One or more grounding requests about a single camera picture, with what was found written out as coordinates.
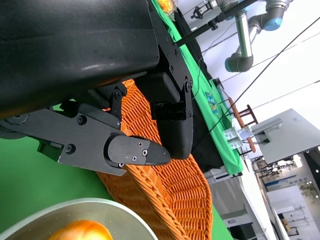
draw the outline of silver bowl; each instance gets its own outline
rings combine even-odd
[[[150,227],[129,208],[100,198],[76,199],[46,208],[4,231],[0,240],[46,240],[77,220],[103,224],[113,240],[158,240]]]

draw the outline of green surface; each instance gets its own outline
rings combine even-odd
[[[152,2],[155,5],[156,10],[159,13],[160,17],[166,23],[167,30],[171,38],[173,39],[173,41],[177,41],[181,39],[181,36],[176,26],[169,19],[169,17],[166,16],[164,12],[161,10],[161,8],[157,3],[157,0],[152,0]],[[194,60],[194,58],[192,57],[191,53],[189,52],[188,48],[185,45],[180,47],[180,51],[184,57],[186,65],[193,78],[192,92],[195,95],[195,100],[199,105],[199,108],[201,110],[201,113],[204,117],[204,120],[206,122],[208,129],[211,130],[212,127],[219,120],[221,114],[226,112],[227,109],[224,104],[217,104],[218,115],[213,114],[209,106],[206,93],[211,93],[216,103],[222,102],[216,87],[211,86],[208,83],[208,81],[206,80],[202,72],[200,72],[199,81],[197,81],[198,75],[199,75],[198,63]],[[221,123],[219,123],[214,128],[214,130],[211,131],[210,134],[219,151],[219,154],[223,160],[226,170],[230,175],[232,175],[232,174],[238,174],[242,172],[243,165],[238,152],[236,150],[232,150],[225,139],[224,130],[229,127],[230,127],[230,119],[229,121],[226,119],[224,121],[221,121]]]
[[[52,205],[79,198],[110,199],[95,172],[58,164],[37,152],[38,141],[0,139],[0,233]],[[213,240],[230,234],[213,209]]]
[[[222,221],[219,213],[215,209],[212,208],[213,214],[213,227],[212,227],[212,240],[234,240],[229,230],[227,229],[224,221]]]

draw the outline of wicker basket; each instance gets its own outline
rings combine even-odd
[[[125,86],[122,131],[160,143],[148,101],[133,80]],[[136,212],[159,240],[211,240],[211,193],[192,156],[162,166],[127,165],[126,170],[121,177],[98,175],[113,199]]]

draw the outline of white machine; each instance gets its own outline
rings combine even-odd
[[[251,127],[267,164],[320,146],[320,130],[293,109]]]

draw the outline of black cable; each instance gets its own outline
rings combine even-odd
[[[194,151],[212,132],[213,129],[221,122],[222,118],[229,112],[229,110],[239,101],[239,99],[248,91],[248,89],[257,81],[257,79],[264,73],[264,71],[279,57],[281,53],[283,53],[287,47],[289,47],[298,37],[300,37],[306,30],[308,30],[313,24],[315,24],[320,17],[318,17],[313,23],[311,23],[308,27],[306,27],[302,32],[300,32],[287,46],[285,46],[275,57],[272,59],[267,66],[259,73],[259,75],[250,83],[250,85],[240,94],[240,96],[234,101],[234,103],[226,110],[225,113],[222,114],[221,118],[216,122],[216,124],[210,129],[205,137],[192,149]]]
[[[202,57],[198,60],[198,67],[199,67],[199,72],[198,72],[198,76],[196,78],[196,81],[197,81],[197,86],[198,86],[198,90],[196,91],[196,93],[194,94],[193,98],[191,99],[191,101],[193,101],[196,96],[198,95],[199,91],[200,91],[200,81],[199,81],[199,78],[200,78],[200,73],[201,73],[201,68],[200,68],[200,61],[205,57],[205,55],[207,54],[207,52],[210,50],[210,48],[212,47],[212,45],[218,41],[220,38],[222,38],[223,35],[226,34],[226,32],[228,32],[228,30],[231,28],[231,26],[233,24],[235,24],[237,21],[239,21],[240,19],[234,21],[233,23],[230,24],[230,26],[217,38],[215,39],[211,44],[210,46],[204,51],[204,54],[202,55]]]

